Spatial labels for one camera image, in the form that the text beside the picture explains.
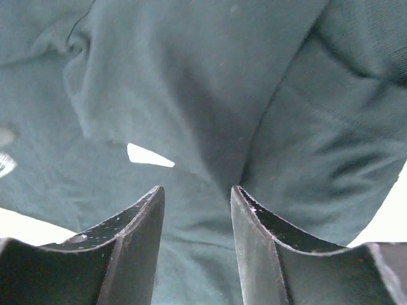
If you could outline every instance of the white triangle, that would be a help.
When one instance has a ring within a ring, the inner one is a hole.
[[[130,162],[141,163],[141,164],[152,164],[164,167],[174,167],[175,163],[156,154],[155,152],[149,151],[140,146],[134,145],[133,143],[127,144],[127,154]]]

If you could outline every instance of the dark gray fabric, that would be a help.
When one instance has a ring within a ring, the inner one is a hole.
[[[82,231],[163,186],[154,305],[242,303],[233,184],[350,242],[406,159],[407,4],[328,2],[1,2],[1,206]]]

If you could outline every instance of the garment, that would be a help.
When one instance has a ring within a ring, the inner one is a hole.
[[[153,304],[241,304],[230,188],[327,240],[367,225],[406,161],[407,4],[0,4],[1,207],[82,231],[161,185]],[[174,168],[131,164],[133,143]]]

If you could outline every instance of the cloth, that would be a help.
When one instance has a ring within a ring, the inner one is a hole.
[[[0,3],[1,207],[79,232],[155,185],[154,305],[242,304],[241,184],[347,244],[406,161],[403,0]],[[130,163],[133,143],[175,163]]]

